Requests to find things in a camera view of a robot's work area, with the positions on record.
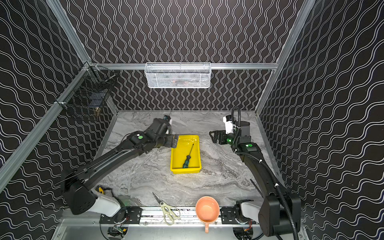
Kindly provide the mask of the green black handled screwdriver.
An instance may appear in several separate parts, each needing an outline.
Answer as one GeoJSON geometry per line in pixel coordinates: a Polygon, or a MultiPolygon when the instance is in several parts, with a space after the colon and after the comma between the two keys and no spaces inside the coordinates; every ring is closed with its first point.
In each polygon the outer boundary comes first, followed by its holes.
{"type": "Polygon", "coordinates": [[[190,150],[189,154],[186,156],[185,162],[183,164],[183,169],[187,169],[189,167],[193,147],[194,147],[194,144],[192,144],[191,150],[190,150]]]}

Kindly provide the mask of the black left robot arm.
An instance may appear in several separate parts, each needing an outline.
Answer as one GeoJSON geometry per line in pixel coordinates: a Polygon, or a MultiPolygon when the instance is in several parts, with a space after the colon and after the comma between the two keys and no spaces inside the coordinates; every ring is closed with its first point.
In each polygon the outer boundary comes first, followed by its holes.
{"type": "Polygon", "coordinates": [[[60,186],[65,202],[73,215],[97,213],[122,222],[125,205],[113,196],[96,190],[97,184],[124,163],[161,147],[175,148],[178,136],[172,133],[171,117],[155,118],[144,131],[123,137],[120,144],[83,167],[62,172],[60,186]]]}

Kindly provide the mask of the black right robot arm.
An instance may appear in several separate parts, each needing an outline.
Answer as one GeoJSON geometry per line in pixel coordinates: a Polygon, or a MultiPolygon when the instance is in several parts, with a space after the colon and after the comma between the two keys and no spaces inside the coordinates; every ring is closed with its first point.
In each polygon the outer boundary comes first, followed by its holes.
{"type": "Polygon", "coordinates": [[[261,207],[250,207],[251,201],[241,202],[240,219],[254,220],[259,223],[263,234],[267,237],[292,234],[299,239],[301,225],[301,200],[290,193],[278,180],[268,166],[262,150],[251,142],[250,123],[242,121],[239,126],[231,125],[233,130],[210,131],[214,144],[230,145],[232,151],[240,157],[248,167],[259,185],[263,197],[261,207]]]}

